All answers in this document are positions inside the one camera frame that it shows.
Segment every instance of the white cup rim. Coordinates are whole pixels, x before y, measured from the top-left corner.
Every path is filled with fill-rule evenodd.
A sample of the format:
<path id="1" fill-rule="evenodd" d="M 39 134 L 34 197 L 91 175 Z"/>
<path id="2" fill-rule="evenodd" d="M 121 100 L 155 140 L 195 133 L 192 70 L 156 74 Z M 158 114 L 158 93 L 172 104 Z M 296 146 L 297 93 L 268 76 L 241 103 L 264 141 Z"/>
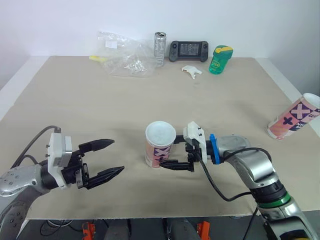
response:
<path id="1" fill-rule="evenodd" d="M 154 141 L 152 141 L 152 140 L 149 138 L 149 136 L 148 136 L 148 130 L 149 130 L 153 125 L 155 125 L 155 124 L 163 124 L 163 125 L 166 125 L 166 126 L 168 126 L 168 127 L 172 130 L 172 132 L 171 132 L 172 134 L 171 134 L 170 141 L 168 141 L 166 144 L 157 144 L 157 143 L 155 143 Z M 155 146 L 157 146 L 157 147 L 166 147 L 166 146 L 168 146 L 168 145 L 173 144 L 174 141 L 175 141 L 175 139 L 176 139 L 176 135 L 177 135 L 176 129 L 175 129 L 170 123 L 168 123 L 168 122 L 166 122 L 166 121 L 154 121 L 154 122 L 151 122 L 151 123 L 146 127 L 146 129 L 145 129 L 145 137 L 146 137 L 146 140 L 147 140 L 150 144 L 155 145 Z"/>
<path id="2" fill-rule="evenodd" d="M 304 93 L 303 98 L 312 106 L 320 109 L 320 96 L 317 96 L 313 93 Z"/>

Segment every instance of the table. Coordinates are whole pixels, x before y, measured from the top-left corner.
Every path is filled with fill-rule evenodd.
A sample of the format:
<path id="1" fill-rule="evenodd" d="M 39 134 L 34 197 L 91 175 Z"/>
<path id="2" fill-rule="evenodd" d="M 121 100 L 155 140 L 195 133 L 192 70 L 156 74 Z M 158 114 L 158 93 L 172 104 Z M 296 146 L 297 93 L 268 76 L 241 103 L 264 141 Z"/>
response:
<path id="1" fill-rule="evenodd" d="M 192 79 L 181 71 L 185 65 L 203 73 Z M 301 209 L 319 210 L 320 138 L 310 126 L 284 141 L 267 135 L 266 125 L 291 102 L 255 59 L 232 58 L 221 75 L 209 73 L 208 66 L 209 62 L 166 62 L 150 78 L 112 77 L 87 57 L 50 57 L 0 121 L 1 173 L 48 125 L 57 125 L 71 136 L 74 151 L 95 139 L 115 140 L 84 157 L 91 177 L 107 168 L 125 169 L 91 190 L 75 185 L 52 190 L 32 204 L 27 218 L 241 216 L 253 212 L 255 201 L 250 196 L 222 200 L 198 164 L 194 173 L 147 166 L 145 128 L 158 120 L 171 123 L 177 134 L 195 121 L 207 139 L 210 133 L 247 137 L 252 146 L 270 152 L 280 180 Z M 45 159 L 49 134 L 30 150 L 38 161 Z M 174 147 L 171 158 L 186 160 L 183 144 Z M 228 163 L 207 167 L 227 197 L 247 191 Z"/>

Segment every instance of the silver can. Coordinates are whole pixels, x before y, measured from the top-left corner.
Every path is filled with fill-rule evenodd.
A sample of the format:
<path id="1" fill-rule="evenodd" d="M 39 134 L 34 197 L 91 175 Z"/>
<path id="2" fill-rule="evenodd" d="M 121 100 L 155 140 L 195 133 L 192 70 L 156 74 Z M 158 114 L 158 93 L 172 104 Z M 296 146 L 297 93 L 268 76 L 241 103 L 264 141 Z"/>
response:
<path id="1" fill-rule="evenodd" d="M 165 64 L 167 34 L 157 31 L 154 33 L 154 56 L 156 58 L 156 66 L 162 67 Z"/>

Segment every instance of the pink paper cup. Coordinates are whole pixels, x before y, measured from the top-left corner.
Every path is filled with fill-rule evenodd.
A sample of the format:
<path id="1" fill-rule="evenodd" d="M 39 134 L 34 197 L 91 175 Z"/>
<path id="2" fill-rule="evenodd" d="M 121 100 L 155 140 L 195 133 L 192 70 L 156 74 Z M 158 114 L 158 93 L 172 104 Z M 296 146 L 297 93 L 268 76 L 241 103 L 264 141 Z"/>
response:
<path id="1" fill-rule="evenodd" d="M 145 138 L 145 161 L 152 168 L 160 168 L 159 164 L 169 158 L 176 130 L 165 121 L 154 121 L 146 127 Z"/>
<path id="2" fill-rule="evenodd" d="M 269 123 L 267 132 L 273 139 L 283 140 L 320 115 L 320 97 L 305 93 L 285 112 Z"/>

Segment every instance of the clear plastic bag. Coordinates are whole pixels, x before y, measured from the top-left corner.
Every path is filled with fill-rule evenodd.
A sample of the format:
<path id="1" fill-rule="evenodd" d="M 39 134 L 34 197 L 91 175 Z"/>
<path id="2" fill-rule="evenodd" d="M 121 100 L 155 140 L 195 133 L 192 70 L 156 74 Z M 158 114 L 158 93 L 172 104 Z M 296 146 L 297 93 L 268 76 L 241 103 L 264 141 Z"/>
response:
<path id="1" fill-rule="evenodd" d="M 98 33 L 98 56 L 112 76 L 149 77 L 156 68 L 154 51 L 133 39 L 111 32 Z"/>

